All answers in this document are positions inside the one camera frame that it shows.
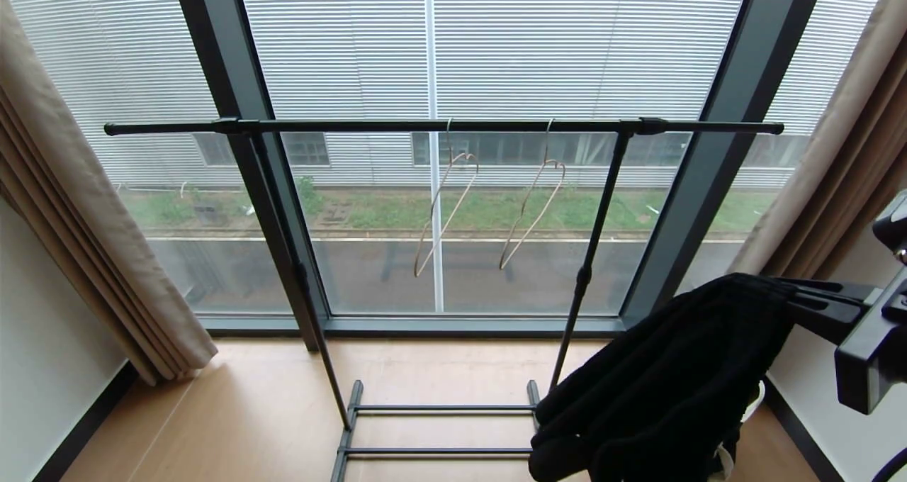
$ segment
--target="garment rack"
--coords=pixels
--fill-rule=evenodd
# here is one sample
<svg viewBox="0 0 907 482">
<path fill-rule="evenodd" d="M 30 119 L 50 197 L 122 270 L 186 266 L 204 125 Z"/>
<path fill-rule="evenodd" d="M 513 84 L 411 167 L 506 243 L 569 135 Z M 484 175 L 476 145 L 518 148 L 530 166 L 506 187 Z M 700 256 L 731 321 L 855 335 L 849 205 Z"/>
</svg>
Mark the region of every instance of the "garment rack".
<svg viewBox="0 0 907 482">
<path fill-rule="evenodd" d="M 104 125 L 104 132 L 110 136 L 120 134 L 146 134 L 146 133 L 221 133 L 246 135 L 252 140 L 256 155 L 259 158 L 259 164 L 262 169 L 263 178 L 269 194 L 279 196 L 278 179 L 272 166 L 269 164 L 268 147 L 264 142 L 262 133 L 275 133 L 276 131 L 297 131 L 297 133 L 413 133 L 414 131 L 445 131 L 450 133 L 460 131 L 460 133 L 489 133 L 490 131 L 499 131 L 500 133 L 616 133 L 616 142 L 614 144 L 612 162 L 608 169 L 608 177 L 605 186 L 602 189 L 602 198 L 599 201 L 599 208 L 596 213 L 595 221 L 592 225 L 592 235 L 590 236 L 589 246 L 587 246 L 586 256 L 583 259 L 582 266 L 577 273 L 576 287 L 573 291 L 573 302 L 570 304 L 570 312 L 567 316 L 567 323 L 564 327 L 563 336 L 560 339 L 560 349 L 558 357 L 554 364 L 553 374 L 551 374 L 551 384 L 548 391 L 557 385 L 560 381 L 560 371 L 563 368 L 564 359 L 567 355 L 567 348 L 570 346 L 570 338 L 573 336 L 573 328 L 576 326 L 577 316 L 580 313 L 580 305 L 583 296 L 586 294 L 586 288 L 592 281 L 592 262 L 595 259 L 595 252 L 599 244 L 599 238 L 602 236 L 602 228 L 605 223 L 605 217 L 608 214 L 608 207 L 614 189 L 616 187 L 616 178 L 618 170 L 621 168 L 621 162 L 626 153 L 626 146 L 633 135 L 654 135 L 664 133 L 665 131 L 700 131 L 700 133 L 771 133 L 780 134 L 784 130 L 781 123 L 712 123 L 711 121 L 668 121 L 664 119 L 643 117 L 635 120 L 250 120 L 236 117 L 220 118 L 208 123 L 146 123 L 146 124 L 115 124 L 108 123 Z M 283 171 L 289 173 L 289 163 L 286 156 L 279 155 L 279 160 L 284 166 Z M 291 219 L 285 211 L 285 208 L 276 208 L 276 217 L 281 225 L 282 232 L 288 232 Z M 297 257 L 294 242 L 289 236 L 284 236 L 284 242 L 291 249 L 292 257 Z M 295 277 L 299 282 L 305 285 L 305 269 L 299 260 L 293 263 Z M 340 444 L 337 447 L 337 457 L 334 460 L 334 470 L 331 475 L 331 482 L 341 482 L 347 469 L 347 462 L 351 456 L 395 456 L 400 457 L 418 456 L 421 459 L 436 459 L 444 456 L 480 456 L 483 459 L 496 459 L 496 457 L 526 456 L 531 453 L 531 449 L 457 449 L 457 447 L 443 447 L 443 449 L 419 449 L 419 447 L 351 447 L 353 440 L 356 419 L 360 415 L 375 415 L 382 413 L 404 413 L 406 415 L 445 415 L 445 417 L 455 417 L 456 415 L 513 415 L 526 414 L 531 415 L 538 428 L 538 421 L 535 420 L 535 405 L 539 403 L 539 389 L 535 381 L 529 381 L 526 385 L 528 405 L 366 405 L 362 404 L 362 394 L 364 385 L 362 381 L 356 381 L 353 384 L 353 392 L 348 405 L 344 405 L 343 395 L 340 392 L 340 386 L 337 383 L 337 375 L 334 372 L 334 365 L 330 359 L 330 353 L 327 350 L 327 340 L 324 332 L 317 326 L 318 319 L 315 316 L 314 305 L 312 305 L 311 295 L 305 292 L 305 301 L 307 301 L 308 318 L 315 327 L 315 344 L 321 352 L 321 360 L 324 363 L 327 378 L 330 382 L 331 392 L 334 394 L 334 401 L 337 404 L 337 411 L 343 422 L 344 429 L 340 437 Z"/>
</svg>

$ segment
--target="wire hanger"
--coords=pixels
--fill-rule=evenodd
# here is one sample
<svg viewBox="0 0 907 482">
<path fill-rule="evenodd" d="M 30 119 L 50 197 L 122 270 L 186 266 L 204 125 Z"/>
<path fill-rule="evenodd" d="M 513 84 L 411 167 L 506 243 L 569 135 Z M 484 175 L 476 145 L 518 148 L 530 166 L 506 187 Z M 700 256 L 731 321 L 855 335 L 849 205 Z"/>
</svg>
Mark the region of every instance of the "wire hanger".
<svg viewBox="0 0 907 482">
<path fill-rule="evenodd" d="M 507 240 L 505 246 L 501 249 L 501 262 L 498 262 L 498 269 L 504 269 L 509 263 L 509 260 L 513 258 L 513 254 L 516 253 L 516 250 L 519 250 L 519 246 L 522 246 L 522 242 L 526 240 L 526 237 L 529 236 L 532 229 L 535 229 L 535 226 L 541 220 L 541 217 L 545 215 L 545 211 L 548 210 L 548 206 L 551 205 L 551 201 L 554 200 L 554 196 L 558 194 L 561 186 L 564 184 L 564 179 L 567 177 L 567 165 L 564 165 L 563 162 L 559 162 L 557 159 L 548 159 L 548 141 L 551 139 L 551 124 L 554 123 L 554 117 L 548 121 L 548 127 L 545 129 L 545 155 L 541 158 L 541 166 L 539 171 L 535 172 L 535 179 L 532 179 L 532 184 L 529 186 L 528 191 L 526 191 L 526 196 L 522 199 L 522 205 L 519 207 L 519 216 L 516 218 L 516 221 L 513 223 L 511 230 L 507 234 Z M 541 177 L 541 172 L 544 171 L 545 167 L 548 166 L 548 163 L 553 163 L 554 168 L 557 169 L 560 167 L 560 181 L 558 181 L 557 186 L 554 187 L 554 191 L 551 192 L 551 197 L 548 197 L 548 201 L 545 202 L 545 207 L 541 208 L 541 213 L 539 216 L 535 217 L 535 221 L 532 221 L 532 224 L 529 226 L 529 229 L 526 229 L 525 233 L 522 234 L 522 237 L 519 238 L 516 245 L 513 246 L 513 250 L 508 254 L 507 247 L 512 242 L 513 231 L 516 230 L 516 226 L 519 224 L 519 221 L 522 220 L 524 214 L 526 214 L 526 202 L 529 201 L 529 196 L 532 195 L 532 191 L 535 189 L 535 185 L 539 182 L 539 177 Z"/>
<path fill-rule="evenodd" d="M 425 260 L 422 260 L 422 265 L 419 265 L 419 256 L 422 253 L 422 244 L 425 243 L 425 233 L 428 231 L 428 227 L 431 226 L 432 218 L 434 217 L 434 204 L 437 203 L 438 197 L 440 197 L 440 195 L 441 195 L 441 188 L 444 187 L 444 182 L 447 181 L 447 176 L 450 175 L 451 169 L 453 169 L 453 167 L 454 167 L 454 163 L 457 163 L 457 161 L 460 159 L 463 159 L 466 161 L 471 159 L 471 160 L 473 160 L 473 163 L 475 163 L 475 173 L 473 175 L 473 178 L 469 179 L 469 182 L 466 184 L 466 189 L 463 190 L 463 194 L 460 195 L 460 199 L 457 200 L 456 205 L 454 205 L 453 210 L 451 210 L 451 215 L 449 218 L 447 218 L 447 221 L 445 221 L 444 227 L 441 227 L 441 233 L 438 234 L 439 243 L 441 242 L 441 236 L 444 236 L 444 231 L 447 231 L 447 226 L 450 225 L 451 220 L 454 219 L 454 215 L 456 215 L 456 211 L 459 210 L 460 204 L 462 204 L 463 199 L 466 198 L 466 194 L 469 194 L 470 188 L 473 188 L 473 184 L 474 184 L 476 178 L 479 177 L 479 159 L 476 158 L 476 156 L 473 155 L 472 152 L 461 152 L 461 153 L 459 153 L 459 155 L 456 155 L 456 157 L 453 156 L 454 147 L 451 146 L 451 143 L 450 143 L 450 131 L 451 131 L 451 122 L 452 121 L 454 121 L 453 117 L 450 117 L 450 119 L 447 120 L 447 130 L 444 131 L 446 133 L 444 136 L 444 139 L 445 139 L 445 142 L 447 142 L 447 149 L 449 150 L 448 158 L 450 159 L 450 162 L 447 163 L 447 169 L 445 169 L 445 171 L 444 171 L 444 177 L 441 178 L 441 183 L 438 184 L 438 189 L 437 189 L 437 191 L 434 192 L 434 197 L 432 197 L 432 206 L 428 212 L 428 221 L 425 221 L 425 225 L 424 225 L 424 227 L 422 227 L 422 234 L 419 235 L 419 244 L 417 246 L 417 249 L 415 249 L 415 260 L 412 263 L 412 275 L 415 276 L 415 278 L 419 278 L 419 275 L 421 275 L 422 271 L 425 270 L 425 265 L 427 265 L 428 261 L 431 260 L 432 255 L 434 255 L 434 251 L 438 247 L 437 244 L 432 243 L 432 249 L 428 250 L 428 255 L 425 256 Z"/>
</svg>

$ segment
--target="black baseboard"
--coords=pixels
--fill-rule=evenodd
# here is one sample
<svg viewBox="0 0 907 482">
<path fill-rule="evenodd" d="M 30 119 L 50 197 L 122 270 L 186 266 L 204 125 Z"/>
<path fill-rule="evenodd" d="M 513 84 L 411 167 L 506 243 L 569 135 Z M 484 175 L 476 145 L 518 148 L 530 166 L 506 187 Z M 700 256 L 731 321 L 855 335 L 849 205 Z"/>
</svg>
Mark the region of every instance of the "black baseboard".
<svg viewBox="0 0 907 482">
<path fill-rule="evenodd" d="M 787 431 L 787 436 L 794 440 L 797 449 L 803 454 L 804 459 L 809 463 L 813 472 L 816 473 L 820 482 L 845 482 L 841 473 L 838 473 L 832 462 L 828 460 L 825 452 L 819 449 L 819 445 L 810 436 L 800 418 L 794 414 L 790 405 L 787 405 L 787 402 L 781 397 L 778 388 L 775 388 L 768 379 L 765 379 L 765 404 L 768 404 L 769 410 L 781 422 L 781 427 L 784 427 L 784 431 Z"/>
<path fill-rule="evenodd" d="M 103 423 L 104 418 L 111 414 L 120 399 L 126 395 L 133 382 L 138 379 L 139 373 L 136 372 L 132 363 L 126 362 L 126 365 L 120 369 L 120 372 L 113 377 L 113 380 L 107 385 L 107 388 L 101 392 L 101 395 L 88 411 L 82 415 L 81 420 L 75 424 L 75 427 L 66 435 L 66 439 L 57 447 L 48 459 L 41 471 L 35 476 L 33 482 L 52 482 L 60 480 L 75 457 L 79 455 L 88 440 L 94 435 L 94 431 Z"/>
</svg>

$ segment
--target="curtain fold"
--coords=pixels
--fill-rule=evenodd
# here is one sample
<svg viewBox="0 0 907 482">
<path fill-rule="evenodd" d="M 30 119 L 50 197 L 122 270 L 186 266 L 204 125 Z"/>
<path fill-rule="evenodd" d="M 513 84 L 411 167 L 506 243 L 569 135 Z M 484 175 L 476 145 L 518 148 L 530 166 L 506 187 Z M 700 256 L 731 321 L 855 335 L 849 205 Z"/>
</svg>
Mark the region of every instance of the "curtain fold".
<svg viewBox="0 0 907 482">
<path fill-rule="evenodd" d="M 146 382 L 207 365 L 213 341 L 120 202 L 9 0 L 0 0 L 0 195 Z"/>
<path fill-rule="evenodd" d="M 731 270 L 827 279 L 907 184 L 907 0 L 879 0 L 800 167 Z"/>
</svg>

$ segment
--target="black garment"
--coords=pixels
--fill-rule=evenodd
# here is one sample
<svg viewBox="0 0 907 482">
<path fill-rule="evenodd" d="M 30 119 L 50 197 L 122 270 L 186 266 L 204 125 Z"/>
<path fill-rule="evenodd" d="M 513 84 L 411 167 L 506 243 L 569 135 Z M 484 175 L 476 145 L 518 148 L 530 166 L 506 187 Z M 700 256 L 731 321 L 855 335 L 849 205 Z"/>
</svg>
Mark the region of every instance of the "black garment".
<svg viewBox="0 0 907 482">
<path fill-rule="evenodd" d="M 673 298 L 538 404 L 529 469 L 553 482 L 704 481 L 793 323 L 793 286 L 736 273 Z"/>
</svg>

